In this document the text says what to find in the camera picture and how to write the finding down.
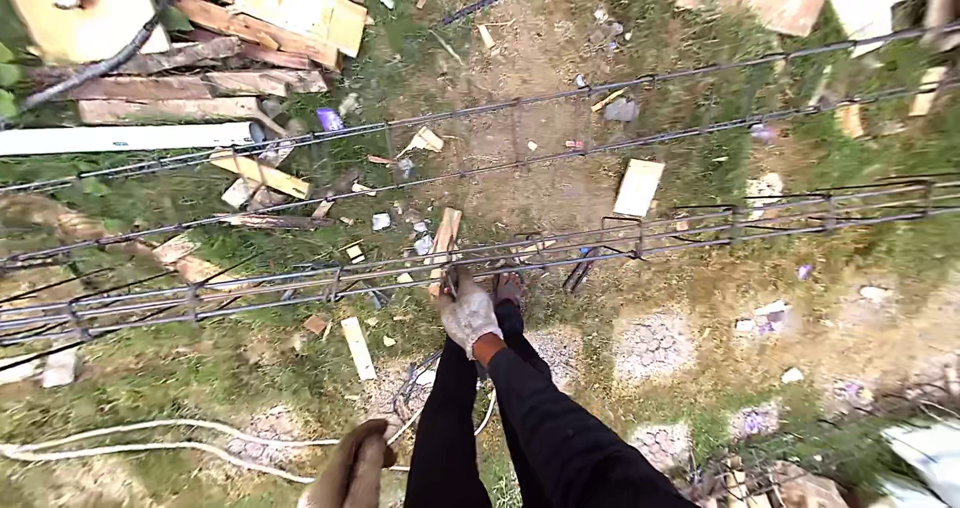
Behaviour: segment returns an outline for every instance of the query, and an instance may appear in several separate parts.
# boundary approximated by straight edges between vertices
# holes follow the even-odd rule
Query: white pvc pipe
[[[262,140],[253,121],[191,125],[47,127],[0,131],[0,157],[217,148]]]

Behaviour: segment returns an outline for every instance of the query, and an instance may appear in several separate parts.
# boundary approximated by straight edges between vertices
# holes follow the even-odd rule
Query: white rope
[[[486,416],[484,416],[483,421],[480,422],[480,425],[473,432],[473,435],[479,435],[487,424],[490,422],[491,416],[494,414],[494,406],[497,403],[497,392],[491,391],[489,396],[489,405],[486,407]],[[403,424],[396,433],[393,433],[393,436],[390,437],[390,440],[387,440],[387,445],[392,445],[396,442],[404,431],[410,428],[413,423],[421,416],[421,413],[424,412],[424,408],[420,407],[415,413],[414,416],[411,416],[410,419]],[[128,453],[128,452],[145,452],[145,451],[155,451],[155,450],[178,450],[178,449],[193,449],[199,450],[206,453],[211,453],[223,461],[247,469],[250,471],[258,471],[260,473],[265,473],[267,475],[273,475],[275,477],[284,478],[292,482],[298,482],[301,484],[309,484],[314,481],[314,478],[310,476],[299,476],[286,470],[276,468],[268,465],[260,465],[258,463],[252,463],[250,461],[244,461],[220,447],[207,444],[205,442],[195,442],[195,441],[179,441],[179,442],[146,442],[146,443],[132,443],[132,444],[113,444],[106,446],[98,446],[93,448],[84,448],[77,450],[67,450],[67,451],[55,451],[55,452],[44,452],[37,453],[37,451],[47,450],[50,448],[58,447],[61,445],[66,445],[70,443],[75,443],[77,441],[82,441],[86,439],[92,439],[94,437],[103,437],[105,435],[113,435],[115,433],[123,433],[127,431],[137,431],[139,429],[150,429],[150,428],[163,428],[170,426],[189,426],[192,428],[206,428],[220,431],[230,435],[236,439],[242,439],[250,443],[257,443],[260,445],[273,446],[273,447],[282,447],[282,448],[303,448],[303,447],[315,447],[315,446],[331,446],[336,445],[340,442],[339,439],[318,439],[318,440],[276,440],[276,439],[264,439],[261,437],[256,437],[254,435],[248,435],[238,429],[234,429],[229,425],[225,425],[216,421],[207,421],[204,419],[190,419],[190,418],[169,418],[169,419],[155,419],[151,421],[141,421],[138,423],[127,423],[124,425],[116,425],[114,427],[103,427],[100,429],[91,429],[89,431],[83,431],[75,435],[70,435],[62,439],[54,440],[44,440],[42,442],[36,442],[33,444],[0,444],[0,456],[6,457],[7,459],[12,459],[15,461],[27,461],[31,463],[36,462],[49,462],[49,461],[61,461],[65,459],[77,459],[82,457],[93,457],[98,455],[107,455],[111,453]],[[390,467],[391,471],[398,471],[402,473],[410,472],[410,466],[404,465],[394,465]]]

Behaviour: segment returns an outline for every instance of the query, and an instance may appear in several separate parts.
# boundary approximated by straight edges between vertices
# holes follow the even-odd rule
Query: person's leg
[[[472,416],[476,383],[474,363],[447,338],[416,426],[405,507],[491,506],[477,470]]]
[[[537,354],[533,345],[523,337],[523,315],[521,311],[521,280],[515,273],[503,273],[493,289],[493,313],[497,324],[503,330],[503,342],[523,361],[550,379],[550,366]],[[507,438],[507,449],[513,461],[516,481],[520,485],[523,508],[549,507],[550,501],[534,473],[533,466],[523,452],[520,437],[510,421],[510,416],[500,407],[500,422],[503,423],[503,435]]]

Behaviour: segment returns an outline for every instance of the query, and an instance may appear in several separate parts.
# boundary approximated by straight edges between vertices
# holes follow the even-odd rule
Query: purple wrapper
[[[325,106],[318,108],[317,118],[319,119],[319,124],[323,126],[323,130],[325,132],[337,132],[347,128],[344,125],[344,120],[340,118],[340,115],[337,114],[337,111],[333,110],[332,108]]]

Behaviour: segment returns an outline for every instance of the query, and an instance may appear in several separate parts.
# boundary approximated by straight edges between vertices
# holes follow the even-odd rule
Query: hand
[[[323,474],[300,495],[297,508],[376,507],[380,469],[394,465],[394,451],[383,434],[386,419],[368,419],[337,444]]]
[[[494,315],[490,295],[477,286],[474,275],[463,266],[455,268],[458,281],[457,297],[448,293],[439,295],[439,318],[443,320],[446,335],[474,360],[474,343],[484,334],[495,334],[503,339],[503,332]]]

